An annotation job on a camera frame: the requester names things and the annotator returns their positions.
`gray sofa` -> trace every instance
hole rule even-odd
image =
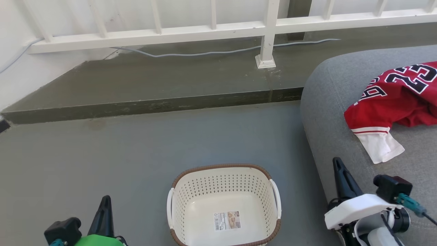
[[[344,111],[382,72],[437,60],[437,45],[369,50],[337,56],[321,63],[302,94],[301,114],[327,200],[336,197],[332,158],[340,157],[364,193],[375,193],[377,174],[400,176],[413,183],[411,197],[437,218],[437,126],[413,128],[394,124],[392,136],[405,152],[373,164],[358,138],[347,127]],[[398,233],[406,246],[437,245],[437,226],[410,213],[411,226]]]

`concrete floor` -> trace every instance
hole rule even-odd
[[[253,163],[272,175],[282,225],[270,246],[339,245],[300,120],[299,101],[19,125],[0,135],[0,244],[46,245],[53,222],[86,234],[111,195],[117,235],[131,246],[176,245],[166,196],[182,171]]]

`basket label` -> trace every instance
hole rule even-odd
[[[214,227],[216,231],[241,228],[240,212],[230,211],[225,213],[214,213]]]

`white wall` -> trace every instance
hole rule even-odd
[[[28,0],[53,35],[97,33],[87,0]],[[108,31],[154,28],[148,0],[96,0]],[[210,0],[157,0],[162,26],[210,24]],[[279,18],[287,16],[289,0],[281,0]],[[217,0],[217,23],[261,21],[267,0]],[[0,0],[0,66],[26,44],[41,37],[23,0]],[[24,54],[0,74],[0,111],[81,64],[99,60],[112,49]]]
[[[373,12],[378,0],[336,0],[332,14],[352,14]],[[389,0],[386,11],[424,8],[428,0]],[[326,0],[312,0],[310,16],[322,15]]]
[[[26,44],[41,36],[26,16],[28,14],[20,0],[0,0],[0,67],[9,63]],[[72,28],[66,25],[64,30],[70,32]],[[24,54],[0,74],[0,111],[85,60],[102,59],[109,52],[112,50]]]

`railing baluster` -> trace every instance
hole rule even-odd
[[[90,6],[91,13],[93,14],[94,22],[99,29],[100,35],[102,36],[102,38],[107,38],[108,32],[106,31],[105,22],[103,21],[102,17],[100,16],[99,10],[97,9],[96,1],[88,0],[88,4]]]
[[[373,14],[377,17],[380,17],[382,15],[382,12],[384,12],[384,8],[387,5],[388,0],[379,0],[376,4],[376,9],[373,12]]]
[[[217,10],[215,8],[215,0],[211,0],[211,29],[217,29]]]
[[[162,34],[162,27],[161,27],[161,20],[160,20],[160,13],[158,11],[158,5],[156,4],[156,0],[150,0],[150,3],[152,4],[152,11],[153,11],[153,19],[155,20],[155,29],[157,34]]]
[[[331,18],[332,8],[334,8],[335,0],[326,0],[325,9],[323,10],[323,19],[329,20]]]
[[[431,12],[433,12],[434,11],[434,9],[437,7],[437,0],[430,0],[429,2],[428,2],[428,6],[427,6],[427,8],[426,8],[426,11],[428,12],[428,13],[431,13]]]
[[[38,15],[35,13],[35,11],[33,11],[32,7],[29,5],[28,0],[24,0],[24,5],[29,11],[30,16],[32,17],[33,21],[35,22],[36,26],[38,27],[38,30],[41,32],[41,35],[44,37],[44,39],[47,42],[53,41],[53,35],[44,27],[41,20],[38,18]]]
[[[255,57],[258,68],[276,67],[273,59],[273,43],[278,10],[279,0],[268,0],[267,13],[264,18],[266,31],[261,39],[261,54]]]

